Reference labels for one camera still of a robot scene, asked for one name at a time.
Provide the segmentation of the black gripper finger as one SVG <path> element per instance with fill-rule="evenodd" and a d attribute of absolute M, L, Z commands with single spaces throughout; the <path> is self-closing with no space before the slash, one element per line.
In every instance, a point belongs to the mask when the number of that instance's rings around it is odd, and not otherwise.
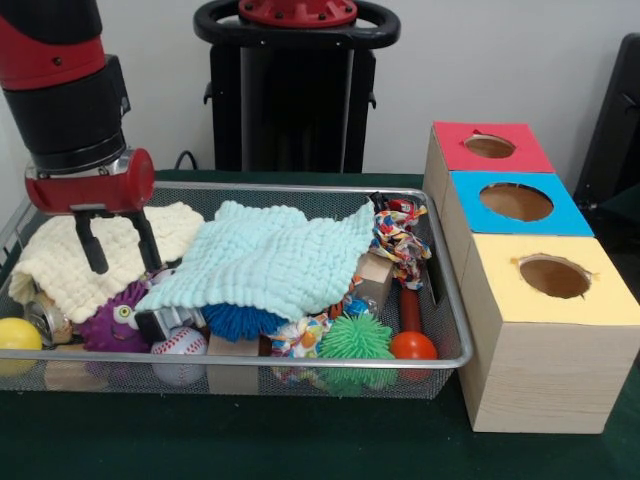
<path fill-rule="evenodd" d="M 150 222 L 143 211 L 128 213 L 128 219 L 139 235 L 138 248 L 146 271 L 160 270 L 163 262 L 160 258 Z"/>
<path fill-rule="evenodd" d="M 91 213 L 76 213 L 76 234 L 88 261 L 90 269 L 96 274 L 104 274 L 108 271 L 108 262 L 100 241 L 91 230 Z"/>

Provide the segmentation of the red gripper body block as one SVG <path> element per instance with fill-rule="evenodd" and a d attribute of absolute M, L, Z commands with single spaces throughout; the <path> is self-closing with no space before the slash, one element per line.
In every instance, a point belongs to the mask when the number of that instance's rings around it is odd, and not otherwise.
<path fill-rule="evenodd" d="M 112 213 L 143 209 L 154 189 L 155 169 L 150 154 L 126 150 L 114 161 L 73 174 L 54 175 L 30 165 L 25 187 L 32 204 L 52 215 L 83 210 Z"/>

